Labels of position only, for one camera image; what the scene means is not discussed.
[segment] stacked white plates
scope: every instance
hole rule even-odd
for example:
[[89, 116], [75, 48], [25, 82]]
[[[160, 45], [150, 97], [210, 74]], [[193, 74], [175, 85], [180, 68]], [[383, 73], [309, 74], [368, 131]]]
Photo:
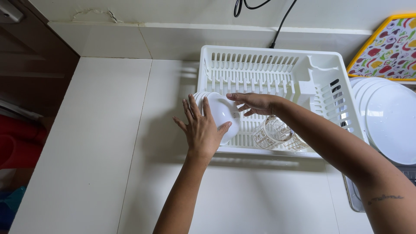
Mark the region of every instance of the stacked white plates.
[[370, 143], [394, 162], [416, 164], [416, 93], [378, 77], [351, 80], [351, 87]]
[[208, 98], [211, 114], [217, 127], [220, 127], [228, 121], [232, 122], [232, 125], [228, 129], [228, 132], [224, 134], [220, 143], [220, 145], [227, 144], [240, 130], [240, 113], [235, 103], [217, 92], [198, 92], [193, 96], [202, 115], [204, 115], [202, 108], [203, 99], [204, 97]]

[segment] left hand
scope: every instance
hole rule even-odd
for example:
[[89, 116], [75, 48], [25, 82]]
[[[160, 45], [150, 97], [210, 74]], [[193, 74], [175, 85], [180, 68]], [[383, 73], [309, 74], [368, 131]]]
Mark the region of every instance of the left hand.
[[220, 146], [223, 135], [228, 131], [232, 123], [226, 122], [217, 129], [211, 115], [207, 97], [203, 99], [205, 116], [201, 115], [193, 95], [190, 94], [188, 97], [191, 108], [189, 108], [186, 99], [182, 101], [188, 124], [185, 124], [175, 116], [173, 120], [185, 132], [189, 146], [188, 156], [208, 160], [209, 162]]

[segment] glass tumbler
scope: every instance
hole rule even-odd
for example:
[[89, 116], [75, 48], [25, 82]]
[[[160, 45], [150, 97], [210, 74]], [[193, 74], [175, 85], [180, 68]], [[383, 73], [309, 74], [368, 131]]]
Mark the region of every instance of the glass tumbler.
[[290, 140], [294, 132], [275, 115], [269, 116], [254, 129], [253, 138], [262, 149], [274, 149]]
[[300, 138], [298, 134], [295, 133], [293, 134], [293, 137], [290, 140], [283, 143], [283, 147], [291, 151], [299, 151], [301, 149], [308, 148], [309, 145], [306, 144], [306, 142], [302, 138]]

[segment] finger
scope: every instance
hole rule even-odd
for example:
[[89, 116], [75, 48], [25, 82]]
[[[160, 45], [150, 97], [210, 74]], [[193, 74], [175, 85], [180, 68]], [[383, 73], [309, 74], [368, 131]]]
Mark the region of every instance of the finger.
[[249, 107], [247, 104], [244, 104], [244, 106], [240, 107], [240, 108], [238, 109], [238, 111], [239, 111], [239, 112], [242, 112], [243, 110], [248, 110], [248, 109], [250, 109], [250, 107]]
[[201, 116], [201, 112], [199, 112], [198, 105], [196, 104], [195, 98], [193, 97], [193, 95], [192, 94], [188, 95], [188, 98], [189, 98], [189, 103], [191, 105], [191, 111], [192, 111], [193, 117], [196, 118], [196, 117]]
[[172, 119], [175, 121], [175, 123], [184, 131], [186, 132], [186, 124], [182, 122], [178, 117], [173, 116]]
[[237, 102], [242, 102], [242, 103], [246, 103], [247, 98], [248, 98], [248, 94], [250, 93], [227, 93], [227, 98], [232, 100], [232, 101], [237, 101]]
[[202, 104], [202, 109], [204, 110], [204, 116], [211, 118], [211, 108], [209, 107], [209, 102], [208, 102], [208, 98], [204, 97], [203, 99], [203, 104]]
[[188, 123], [193, 121], [193, 116], [191, 110], [189, 109], [188, 101], [186, 99], [182, 100], [183, 110], [185, 111], [186, 118], [188, 119]]
[[221, 136], [223, 136], [226, 132], [228, 132], [228, 129], [230, 128], [230, 126], [233, 123], [231, 123], [230, 121], [226, 122], [225, 124], [221, 125], [220, 129], [218, 130], [218, 132], [220, 133]]
[[254, 111], [251, 109], [251, 110], [249, 110], [249, 111], [247, 111], [246, 113], [244, 113], [244, 116], [250, 116], [250, 115], [252, 115], [252, 114], [255, 114], [254, 113]]

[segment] dish rack slot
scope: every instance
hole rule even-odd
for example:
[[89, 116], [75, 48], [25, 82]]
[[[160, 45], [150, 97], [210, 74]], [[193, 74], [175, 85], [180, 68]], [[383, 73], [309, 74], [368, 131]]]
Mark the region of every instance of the dish rack slot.
[[[366, 141], [344, 63], [335, 52], [206, 45], [201, 49], [197, 91], [277, 95]], [[320, 158], [311, 148], [300, 152], [259, 148], [253, 131], [267, 116], [245, 117], [244, 112], [240, 113], [240, 131], [218, 152]]]

